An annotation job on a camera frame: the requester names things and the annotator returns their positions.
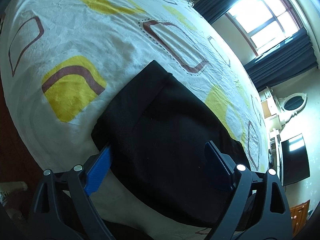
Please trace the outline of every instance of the window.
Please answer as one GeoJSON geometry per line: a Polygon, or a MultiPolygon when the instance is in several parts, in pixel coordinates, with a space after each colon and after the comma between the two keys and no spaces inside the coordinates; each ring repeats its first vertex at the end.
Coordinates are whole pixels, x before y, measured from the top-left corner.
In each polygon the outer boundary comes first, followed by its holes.
{"type": "Polygon", "coordinates": [[[240,0],[227,17],[242,32],[256,55],[261,55],[302,26],[287,0],[240,0]]]}

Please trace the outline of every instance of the tv screen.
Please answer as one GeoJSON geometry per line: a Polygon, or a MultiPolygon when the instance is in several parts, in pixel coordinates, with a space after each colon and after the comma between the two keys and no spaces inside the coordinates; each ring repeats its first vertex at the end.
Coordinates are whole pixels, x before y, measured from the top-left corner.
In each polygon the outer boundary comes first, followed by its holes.
{"type": "Polygon", "coordinates": [[[309,160],[302,134],[282,144],[283,186],[310,177],[309,160]]]}

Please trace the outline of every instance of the wooden cabinet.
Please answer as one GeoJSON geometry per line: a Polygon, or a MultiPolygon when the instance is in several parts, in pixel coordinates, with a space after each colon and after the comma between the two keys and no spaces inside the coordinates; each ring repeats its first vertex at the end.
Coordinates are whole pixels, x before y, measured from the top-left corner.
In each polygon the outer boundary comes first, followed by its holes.
{"type": "Polygon", "coordinates": [[[309,210],[310,200],[301,205],[290,208],[293,237],[295,237],[307,222],[307,215],[309,210]]]}

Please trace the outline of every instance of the window frame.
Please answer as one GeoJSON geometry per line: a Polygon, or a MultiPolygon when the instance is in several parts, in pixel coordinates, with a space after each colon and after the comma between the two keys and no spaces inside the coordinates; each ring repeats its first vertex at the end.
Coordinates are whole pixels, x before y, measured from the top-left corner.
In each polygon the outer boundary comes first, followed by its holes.
{"type": "MultiPolygon", "coordinates": [[[[279,22],[278,18],[276,17],[276,15],[273,13],[273,11],[271,10],[271,8],[268,6],[268,4],[264,1],[261,0],[264,5],[268,8],[268,10],[270,11],[270,13],[272,14],[272,18],[267,20],[265,23],[263,23],[262,25],[258,26],[256,29],[254,29],[253,31],[251,31],[250,33],[247,33],[244,28],[242,27],[242,25],[236,20],[236,16],[232,16],[229,12],[227,12],[225,14],[225,16],[228,17],[228,19],[234,24],[234,26],[238,29],[238,31],[242,34],[242,36],[245,38],[245,40],[247,41],[247,43],[249,44],[249,46],[251,47],[252,51],[255,53],[256,56],[259,56],[258,50],[260,48],[257,48],[257,46],[255,45],[255,43],[253,42],[253,40],[251,39],[251,37],[253,35],[255,35],[256,33],[258,33],[259,31],[261,31],[263,28],[267,27],[269,24],[271,24],[272,22],[276,21],[278,23],[278,25],[280,26],[282,32],[284,33],[284,28],[281,25],[281,23],[279,22]]],[[[286,12],[289,13],[289,15],[291,16],[293,22],[296,24],[296,26],[298,27],[298,29],[303,28],[302,25],[302,21],[300,20],[300,17],[298,16],[296,10],[294,9],[294,7],[292,6],[292,4],[289,2],[289,0],[280,0],[284,7],[286,8],[286,12]]]]}

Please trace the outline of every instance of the bedsheet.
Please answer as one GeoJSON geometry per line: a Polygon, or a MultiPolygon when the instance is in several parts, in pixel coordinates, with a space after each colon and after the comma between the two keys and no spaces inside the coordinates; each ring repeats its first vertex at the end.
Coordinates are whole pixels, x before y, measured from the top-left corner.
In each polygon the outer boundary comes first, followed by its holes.
{"type": "MultiPolygon", "coordinates": [[[[230,47],[184,0],[12,0],[0,28],[5,100],[41,168],[69,170],[97,154],[90,136],[97,118],[152,60],[215,113],[253,171],[268,168],[257,90],[230,47]]],[[[112,172],[92,201],[102,218],[154,239],[206,234],[148,209],[112,172]]]]}

